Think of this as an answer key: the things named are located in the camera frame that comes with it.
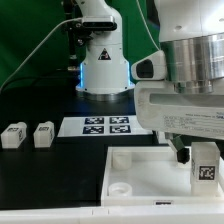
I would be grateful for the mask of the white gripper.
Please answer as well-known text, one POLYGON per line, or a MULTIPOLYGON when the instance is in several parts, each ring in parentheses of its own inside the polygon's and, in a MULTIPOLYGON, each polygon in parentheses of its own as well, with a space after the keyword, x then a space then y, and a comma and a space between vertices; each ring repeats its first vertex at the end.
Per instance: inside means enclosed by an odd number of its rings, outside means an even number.
POLYGON ((139 124, 167 132, 165 139, 179 163, 190 160, 179 134, 224 140, 224 81, 215 81, 210 94, 178 94, 171 83, 140 81, 134 102, 139 124))

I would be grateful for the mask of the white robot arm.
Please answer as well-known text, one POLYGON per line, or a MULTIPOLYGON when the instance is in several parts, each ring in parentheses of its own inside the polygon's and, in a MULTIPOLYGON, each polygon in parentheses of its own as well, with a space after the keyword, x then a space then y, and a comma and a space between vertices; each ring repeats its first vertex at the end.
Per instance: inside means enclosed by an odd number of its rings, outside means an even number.
POLYGON ((76 0, 90 33, 77 90, 104 99, 134 90, 149 130, 224 140, 224 0, 149 0, 157 51, 130 65, 122 18, 105 0, 76 0))

